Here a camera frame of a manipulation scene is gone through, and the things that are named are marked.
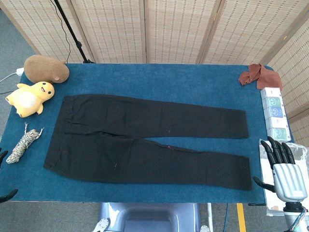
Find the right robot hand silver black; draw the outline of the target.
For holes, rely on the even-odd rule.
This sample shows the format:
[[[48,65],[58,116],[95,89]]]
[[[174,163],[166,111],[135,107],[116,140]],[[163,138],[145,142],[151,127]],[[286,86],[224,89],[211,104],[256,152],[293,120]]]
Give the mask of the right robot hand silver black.
[[[260,143],[266,151],[274,184],[266,184],[256,176],[253,177],[253,180],[261,188],[276,193],[277,197],[285,202],[284,212],[306,211],[301,202],[307,198],[308,194],[303,175],[295,162],[292,150],[287,143],[280,143],[270,136],[267,139],[268,143],[264,140],[261,140]]]

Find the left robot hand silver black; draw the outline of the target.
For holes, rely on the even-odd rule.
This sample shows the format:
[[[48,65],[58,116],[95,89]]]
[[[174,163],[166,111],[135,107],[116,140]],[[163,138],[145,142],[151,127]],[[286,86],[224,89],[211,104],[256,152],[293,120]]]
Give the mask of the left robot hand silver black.
[[[8,151],[3,151],[0,154],[0,164],[2,164],[3,159],[5,158],[5,156],[8,154]],[[13,198],[16,194],[18,193],[18,189],[14,189],[11,192],[9,192],[7,195],[5,196],[1,196],[0,197],[0,203],[4,203],[9,201],[11,198]]]

